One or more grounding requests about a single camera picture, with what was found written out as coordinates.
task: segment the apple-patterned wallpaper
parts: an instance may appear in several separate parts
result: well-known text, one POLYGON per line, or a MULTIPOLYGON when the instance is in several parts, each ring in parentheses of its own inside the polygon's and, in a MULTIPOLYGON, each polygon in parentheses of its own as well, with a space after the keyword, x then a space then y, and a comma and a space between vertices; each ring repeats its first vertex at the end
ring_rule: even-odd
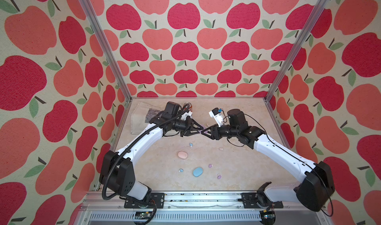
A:
POLYGON ((331 166, 336 225, 381 224, 380 6, 330 0, 322 16, 332 22, 317 22, 302 46, 307 61, 288 69, 273 97, 292 150, 331 166), (328 31, 317 37, 315 28, 328 31))
POLYGON ((91 1, 136 98, 264 96, 317 0, 104 0, 103 13, 91 1))
POLYGON ((72 225, 124 96, 78 0, 0 0, 0 26, 0 225, 72 225))

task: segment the light blue bead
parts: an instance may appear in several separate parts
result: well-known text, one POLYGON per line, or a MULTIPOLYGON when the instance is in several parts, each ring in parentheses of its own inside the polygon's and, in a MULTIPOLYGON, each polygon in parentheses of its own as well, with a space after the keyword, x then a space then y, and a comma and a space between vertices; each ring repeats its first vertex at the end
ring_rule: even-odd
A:
POLYGON ((202 168, 201 167, 197 167, 196 169, 194 169, 193 175, 198 177, 198 176, 200 176, 202 174, 202 172, 203 172, 202 168))

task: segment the table surface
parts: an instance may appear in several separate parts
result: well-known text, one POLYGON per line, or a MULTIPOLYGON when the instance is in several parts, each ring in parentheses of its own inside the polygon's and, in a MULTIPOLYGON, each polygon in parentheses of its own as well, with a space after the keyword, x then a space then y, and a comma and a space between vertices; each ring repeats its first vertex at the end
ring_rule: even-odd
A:
MULTIPOLYGON (((209 127, 215 120, 208 114, 213 108, 223 108, 225 113, 239 108, 255 118, 276 141, 281 143, 279 134, 261 98, 232 99, 133 99, 123 126, 117 149, 130 143, 136 135, 131 134, 131 115, 138 102, 165 108, 168 101, 183 105, 192 104, 193 119, 209 127)), ((249 125, 258 126, 249 117, 249 125)), ((232 143, 242 145, 236 138, 232 143)), ((265 182, 289 183, 296 179, 283 167, 248 146, 236 147, 226 139, 211 140, 201 134, 190 137, 164 137, 155 142, 134 167, 136 180, 152 190, 256 190, 265 182), (177 156, 179 151, 188 153, 188 158, 177 156), (202 167, 203 174, 193 176, 193 170, 202 167)))

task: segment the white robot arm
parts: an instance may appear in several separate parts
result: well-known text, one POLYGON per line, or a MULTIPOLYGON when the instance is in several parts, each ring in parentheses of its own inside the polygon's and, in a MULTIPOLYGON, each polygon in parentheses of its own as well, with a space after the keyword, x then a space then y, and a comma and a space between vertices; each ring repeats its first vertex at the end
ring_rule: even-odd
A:
MULTIPOLYGON (((222 137, 237 137, 241 143, 265 154, 292 174, 297 180, 295 183, 271 184, 271 182, 267 182, 262 191, 257 191, 257 194, 261 196, 260 205, 264 208, 268 207, 272 202, 292 201, 300 202, 308 209, 317 212, 335 191, 332 173, 327 164, 324 162, 316 164, 276 142, 264 130, 256 126, 249 126, 244 113, 239 109, 228 111, 229 125, 222 125, 221 118, 217 115, 214 118, 219 123, 204 129, 188 115, 186 120, 178 117, 175 121, 158 127, 169 118, 178 115, 179 108, 174 107, 174 105, 177 104, 168 102, 164 113, 153 118, 145 130, 131 143, 117 152, 109 151, 105 155, 99 179, 102 184, 105 184, 106 176, 110 173, 110 168, 116 158, 124 153, 122 156, 124 159, 122 159, 120 166, 112 172, 110 180, 104 187, 112 189, 122 197, 129 196, 138 200, 147 200, 149 188, 135 181, 133 166, 151 145, 162 138, 166 132, 174 129, 181 132, 180 136, 201 133, 215 140, 222 137)), ((219 114, 220 112, 216 109, 214 109, 214 113, 219 114)))

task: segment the metal vent grille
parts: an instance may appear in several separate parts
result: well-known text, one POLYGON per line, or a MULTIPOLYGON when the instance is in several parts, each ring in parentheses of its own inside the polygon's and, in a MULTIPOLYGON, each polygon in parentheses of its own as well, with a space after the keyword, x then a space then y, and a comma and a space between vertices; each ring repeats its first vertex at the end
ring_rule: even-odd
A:
MULTIPOLYGON (((93 211, 92 221, 132 221, 135 212, 93 211)), ((155 222, 222 222, 222 221, 261 221, 259 211, 158 211, 155 222)))

